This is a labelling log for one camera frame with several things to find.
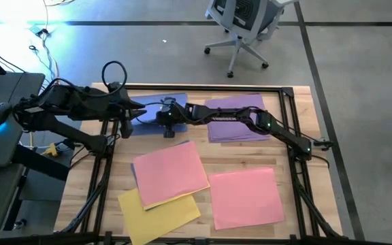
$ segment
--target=black metal frame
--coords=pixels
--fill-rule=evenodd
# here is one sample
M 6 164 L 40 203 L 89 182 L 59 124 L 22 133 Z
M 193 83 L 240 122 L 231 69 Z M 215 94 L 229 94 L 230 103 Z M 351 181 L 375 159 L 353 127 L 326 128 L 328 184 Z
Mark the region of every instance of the black metal frame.
M 297 135 L 300 135 L 300 126 L 299 126 L 299 119 L 297 115 L 296 105 L 295 105 L 295 98 L 293 88 L 291 87 L 268 87 L 268 86 L 198 86 L 198 85 L 163 85 L 163 84 L 127 84 L 125 86 L 127 90 L 161 90 L 161 91 L 222 91 L 222 92 L 249 92 L 249 93 L 277 93 L 279 96 L 281 114 L 282 114 L 282 121 L 284 123 L 285 129 L 289 128 L 289 119 L 287 113 L 287 105 L 286 105 L 286 98 L 288 97 L 288 102 L 290 103 L 291 107 L 291 115 L 293 119 L 293 128 Z M 106 122 L 103 123 L 101 133 L 105 133 L 107 129 Z M 290 173 L 292 179 L 297 176 L 297 168 L 296 168 L 296 158 L 294 157 L 294 152 L 287 147 L 287 152 L 289 156 L 289 166 L 290 166 Z M 89 185 L 89 194 L 96 186 L 98 174 L 99 174 L 99 166 L 100 166 L 101 158 L 97 157 L 95 159 L 95 164 L 93 166 L 92 178 Z M 111 167 L 112 157 L 107 160 L 105 170 L 109 171 L 109 167 Z M 305 192 L 312 200 L 312 190 L 311 190 L 311 183 L 308 174 L 308 168 L 306 162 L 301 162 L 301 171 L 302 171 L 302 178 L 305 186 Z M 103 209 L 105 205 L 105 196 L 107 193 L 107 189 L 104 190 L 104 193 L 101 194 L 99 205 L 97 207 L 97 215 L 95 219 L 95 226 L 94 226 L 94 233 L 99 233 L 100 224 L 103 216 Z M 301 197 L 299 195 L 298 190 L 293 187 L 294 199 L 295 199 L 295 206 L 296 206 L 296 213 L 297 213 L 297 222 L 299 227 L 299 234 L 300 237 L 306 236 L 306 226 L 305 226 L 305 218 L 304 218 L 304 210 L 301 204 Z M 87 232 L 89 221 L 89 215 L 86 216 L 82 223 L 81 232 Z M 319 227 L 316 222 L 316 217 L 314 217 L 313 213 L 310 212 L 310 222 L 312 227 L 312 234 L 315 236 L 319 236 Z M 112 237 L 111 241 L 113 242 L 130 242 L 131 240 L 129 237 Z M 159 238 L 153 242 L 190 242 L 192 239 L 182 239 L 182 238 Z M 209 239 L 209 243 L 224 243 L 224 244 L 290 244 L 291 239 L 285 240 L 243 240 L 243 239 Z

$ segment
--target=chair backrest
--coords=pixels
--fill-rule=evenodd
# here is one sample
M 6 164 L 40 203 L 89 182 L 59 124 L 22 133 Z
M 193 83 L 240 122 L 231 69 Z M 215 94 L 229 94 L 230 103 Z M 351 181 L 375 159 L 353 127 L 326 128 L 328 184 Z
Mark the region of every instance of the chair backrest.
M 284 6 L 295 1 L 298 0 L 211 0 L 206 16 L 233 33 L 255 38 L 270 25 L 276 26 Z

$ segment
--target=gray floor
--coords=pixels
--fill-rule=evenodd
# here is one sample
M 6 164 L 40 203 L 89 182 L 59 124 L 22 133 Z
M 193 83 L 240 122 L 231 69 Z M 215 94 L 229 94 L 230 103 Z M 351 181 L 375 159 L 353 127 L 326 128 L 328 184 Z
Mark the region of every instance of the gray floor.
M 207 2 L 74 1 L 50 7 L 49 19 L 205 20 Z M 21 8 L 19 15 L 25 20 L 44 20 L 43 6 L 33 6 L 36 8 L 28 11 Z M 303 0 L 301 8 L 306 22 L 392 21 L 392 1 Z M 22 25 L 10 22 L 14 12 L 0 11 L 0 20 L 11 23 L 0 24 L 1 55 L 28 71 L 45 72 L 28 49 L 31 44 L 39 47 L 37 38 Z M 291 6 L 282 21 L 296 20 Z M 129 82 L 308 85 L 314 101 L 319 101 L 299 27 L 280 27 L 269 42 L 256 44 L 269 59 L 268 70 L 261 70 L 260 62 L 241 52 L 234 79 L 225 77 L 230 49 L 213 49 L 210 56 L 202 52 L 204 44 L 227 38 L 220 27 L 56 24 L 49 29 L 53 32 L 47 44 L 59 63 L 61 76 L 76 84 L 100 81 L 102 65 L 117 59 L 127 66 Z M 308 34 L 365 237 L 392 242 L 392 27 L 308 27 Z M 120 71 L 111 69 L 108 77 L 119 80 Z M 316 106 L 325 132 L 320 107 Z M 38 144 L 53 141 L 47 135 L 35 137 Z M 338 173 L 335 167 L 330 171 L 344 233 L 353 237 Z M 55 199 L 61 188 L 49 189 L 56 193 L 53 201 L 28 201 L 28 206 L 22 206 L 20 216 L 30 217 L 33 228 L 1 236 L 52 232 L 56 212 L 45 210 L 57 209 Z M 31 215 L 34 210 L 42 210 L 46 218 Z

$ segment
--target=purple paper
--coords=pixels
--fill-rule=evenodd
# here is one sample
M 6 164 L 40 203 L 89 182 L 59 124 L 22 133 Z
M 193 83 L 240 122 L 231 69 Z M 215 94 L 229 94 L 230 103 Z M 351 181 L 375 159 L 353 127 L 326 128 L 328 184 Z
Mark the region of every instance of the purple paper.
M 225 99 L 211 99 L 206 101 L 209 108 L 243 108 L 257 106 L 265 109 L 260 94 L 239 95 Z M 208 138 L 210 142 L 242 142 L 268 140 L 268 136 L 252 132 L 246 125 L 239 122 L 210 122 L 208 123 Z

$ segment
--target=office chair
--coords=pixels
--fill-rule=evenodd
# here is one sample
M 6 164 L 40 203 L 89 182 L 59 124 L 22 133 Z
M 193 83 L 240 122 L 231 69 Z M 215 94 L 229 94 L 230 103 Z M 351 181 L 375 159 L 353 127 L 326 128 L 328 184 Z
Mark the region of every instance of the office chair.
M 213 47 L 234 46 L 227 76 L 234 76 L 232 69 L 240 48 L 263 61 L 263 69 L 269 63 L 250 45 L 257 40 L 270 39 L 284 13 L 284 6 L 298 0 L 211 0 L 205 13 L 207 19 L 214 19 L 225 32 L 235 35 L 233 40 L 205 45 L 209 54 Z

